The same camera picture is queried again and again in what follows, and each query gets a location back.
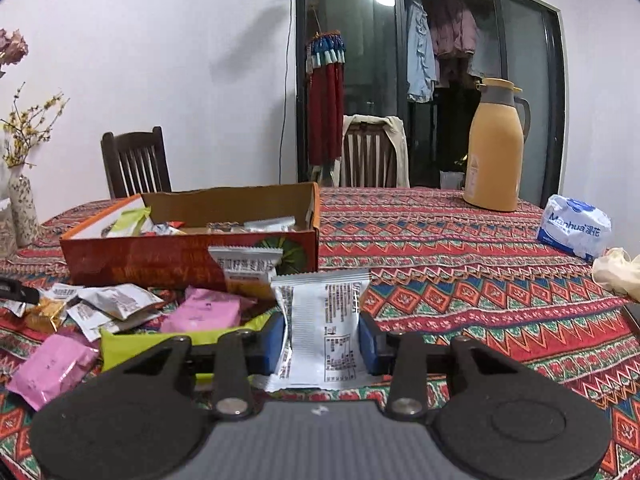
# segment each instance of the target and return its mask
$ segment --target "red tablecloth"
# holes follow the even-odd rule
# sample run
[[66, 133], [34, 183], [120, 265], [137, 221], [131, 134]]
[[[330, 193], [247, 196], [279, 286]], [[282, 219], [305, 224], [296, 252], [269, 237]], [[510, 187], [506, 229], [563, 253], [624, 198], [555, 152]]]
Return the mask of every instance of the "red tablecloth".
[[[640, 473], [640, 347], [618, 298], [590, 279], [590, 267], [535, 241], [540, 209], [523, 203], [498, 214], [458, 192], [323, 189], [320, 266], [371, 267], [366, 309], [385, 330], [426, 330], [432, 342], [466, 333], [526, 362], [606, 410], [613, 441], [596, 478]], [[46, 287], [67, 278], [58, 236], [109, 202], [79, 206], [46, 223], [38, 243], [0, 263], [0, 274]], [[0, 381], [42, 336], [0, 317]], [[446, 383], [429, 382], [433, 405]], [[376, 398], [386, 388], [282, 392], [314, 399]], [[0, 456], [20, 479], [40, 473], [28, 441], [32, 412], [0, 390]]]

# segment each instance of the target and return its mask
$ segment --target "dark wooden chair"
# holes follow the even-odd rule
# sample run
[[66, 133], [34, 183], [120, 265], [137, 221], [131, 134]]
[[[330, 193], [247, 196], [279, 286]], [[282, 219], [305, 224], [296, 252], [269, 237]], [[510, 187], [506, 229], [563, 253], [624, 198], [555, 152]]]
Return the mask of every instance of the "dark wooden chair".
[[382, 124], [351, 123], [342, 143], [340, 186], [396, 187], [398, 161]]
[[114, 136], [107, 132], [100, 146], [112, 198], [171, 191], [160, 126], [155, 126], [151, 133]]

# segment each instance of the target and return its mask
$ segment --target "white cloth on chair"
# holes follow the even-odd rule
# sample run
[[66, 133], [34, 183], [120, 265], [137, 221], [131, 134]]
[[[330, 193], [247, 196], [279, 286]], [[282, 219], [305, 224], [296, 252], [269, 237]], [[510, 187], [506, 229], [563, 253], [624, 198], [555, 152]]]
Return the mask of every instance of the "white cloth on chair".
[[[342, 145], [344, 146], [344, 136], [352, 123], [382, 124], [382, 129], [391, 141], [396, 150], [396, 187], [410, 187], [409, 185], [409, 152], [406, 146], [406, 136], [404, 134], [404, 124], [394, 116], [376, 117], [372, 115], [351, 115], [344, 116], [342, 122]], [[339, 185], [340, 168], [332, 172], [334, 186]]]

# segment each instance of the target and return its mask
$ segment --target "yellow thermos jug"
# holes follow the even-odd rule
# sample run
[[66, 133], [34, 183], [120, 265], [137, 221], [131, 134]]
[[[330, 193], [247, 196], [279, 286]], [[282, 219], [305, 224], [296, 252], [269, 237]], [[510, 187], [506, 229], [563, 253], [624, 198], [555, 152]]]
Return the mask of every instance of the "yellow thermos jug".
[[[494, 211], [515, 211], [518, 206], [522, 153], [529, 135], [529, 103], [511, 81], [486, 78], [478, 85], [480, 104], [469, 131], [466, 159], [466, 202]], [[524, 106], [524, 127], [516, 111]]]

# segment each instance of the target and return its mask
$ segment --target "red cardboard box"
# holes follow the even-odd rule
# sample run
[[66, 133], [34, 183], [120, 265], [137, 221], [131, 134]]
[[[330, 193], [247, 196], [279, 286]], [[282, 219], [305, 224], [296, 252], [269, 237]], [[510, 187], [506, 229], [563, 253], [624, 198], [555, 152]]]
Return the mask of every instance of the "red cardboard box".
[[[149, 206], [154, 223], [185, 222], [188, 234], [102, 238], [124, 210]], [[295, 216], [297, 231], [208, 234], [208, 222], [239, 222]], [[212, 245], [282, 247], [280, 269], [318, 270], [318, 184], [216, 187], [176, 193], [143, 193], [120, 200], [60, 237], [76, 285], [135, 283], [143, 287], [225, 290]]]

